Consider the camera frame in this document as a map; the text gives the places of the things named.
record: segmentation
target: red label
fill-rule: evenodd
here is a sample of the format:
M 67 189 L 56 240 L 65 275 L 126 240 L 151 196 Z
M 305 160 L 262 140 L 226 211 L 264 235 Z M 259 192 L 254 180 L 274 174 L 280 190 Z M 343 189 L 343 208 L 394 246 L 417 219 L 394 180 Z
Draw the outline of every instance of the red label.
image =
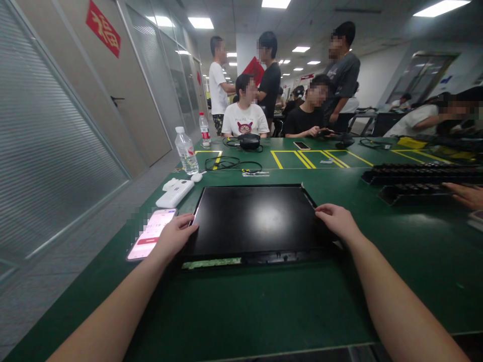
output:
M 248 66 L 243 71 L 243 74 L 253 75 L 256 86 L 260 85 L 260 82 L 262 81 L 263 73 L 265 73 L 265 71 L 263 70 L 263 67 L 260 64 L 260 62 L 258 62 L 257 57 L 253 57 L 251 62 L 248 64 Z
M 96 33 L 109 50 L 119 58 L 121 37 L 92 0 L 89 3 L 86 24 Z

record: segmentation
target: phone screen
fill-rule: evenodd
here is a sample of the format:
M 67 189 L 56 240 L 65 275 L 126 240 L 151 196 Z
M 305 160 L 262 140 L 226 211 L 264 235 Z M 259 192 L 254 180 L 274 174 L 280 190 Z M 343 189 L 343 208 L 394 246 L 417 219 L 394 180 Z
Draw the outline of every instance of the phone screen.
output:
M 153 213 L 146 228 L 140 235 L 131 252 L 127 256 L 128 260 L 142 259 L 149 255 L 156 246 L 157 240 L 161 235 L 165 225 L 168 224 L 176 214 L 176 209 L 157 210 Z
M 310 147 L 303 142 L 294 142 L 294 144 L 300 149 L 310 149 Z

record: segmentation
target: hand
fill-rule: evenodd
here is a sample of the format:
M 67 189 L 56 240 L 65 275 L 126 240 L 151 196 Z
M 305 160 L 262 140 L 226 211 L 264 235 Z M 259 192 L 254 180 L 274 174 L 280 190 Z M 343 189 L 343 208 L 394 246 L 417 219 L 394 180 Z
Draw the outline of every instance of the hand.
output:
M 185 214 L 176 216 L 166 224 L 148 258 L 171 261 L 186 244 L 190 235 L 198 230 L 198 224 L 188 226 L 194 218 L 194 215 Z
M 351 212 L 342 206 L 324 204 L 315 209 L 315 215 L 324 221 L 332 232 L 347 242 L 362 236 Z
M 453 198 L 461 202 L 463 205 L 468 207 L 472 210 L 483 210 L 483 189 L 476 187 L 469 188 L 466 186 L 451 184 L 451 183 L 443 183 L 443 186 L 446 186 L 455 194 Z

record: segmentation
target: water bottle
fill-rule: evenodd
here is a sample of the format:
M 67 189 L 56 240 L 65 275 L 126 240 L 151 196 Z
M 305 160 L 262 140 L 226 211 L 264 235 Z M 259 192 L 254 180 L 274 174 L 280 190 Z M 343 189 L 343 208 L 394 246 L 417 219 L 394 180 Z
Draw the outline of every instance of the water bottle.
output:
M 193 149 L 193 142 L 191 138 L 185 133 L 184 127 L 176 127 L 175 145 L 180 155 L 181 163 L 188 175 L 198 173 L 198 161 L 196 160 L 195 150 Z
M 203 112 L 200 112 L 200 128 L 201 135 L 203 136 L 203 147 L 209 147 L 211 143 L 210 130 L 208 128 L 208 121 Z

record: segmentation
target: white t-shirt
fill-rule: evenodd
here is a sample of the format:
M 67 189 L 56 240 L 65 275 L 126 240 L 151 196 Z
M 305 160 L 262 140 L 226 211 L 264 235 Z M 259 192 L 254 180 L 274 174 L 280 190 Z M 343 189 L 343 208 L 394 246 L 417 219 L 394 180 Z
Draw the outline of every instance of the white t-shirt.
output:
M 210 65 L 210 95 L 211 95 L 211 114 L 224 114 L 226 107 L 230 105 L 228 95 L 221 87 L 226 83 L 223 68 L 216 62 Z
M 356 113 L 359 108 L 359 100 L 355 97 L 349 98 L 341 113 Z
M 418 134 L 433 135 L 436 133 L 436 126 L 426 128 L 422 131 L 413 129 L 415 125 L 424 121 L 426 118 L 434 117 L 438 115 L 438 107 L 435 105 L 425 105 L 409 112 L 401 118 L 385 135 L 384 137 L 390 137 L 392 135 L 397 136 L 416 136 Z
M 247 133 L 268 133 L 267 117 L 259 105 L 252 104 L 242 110 L 238 103 L 233 103 L 225 111 L 221 132 L 230 133 L 235 137 Z

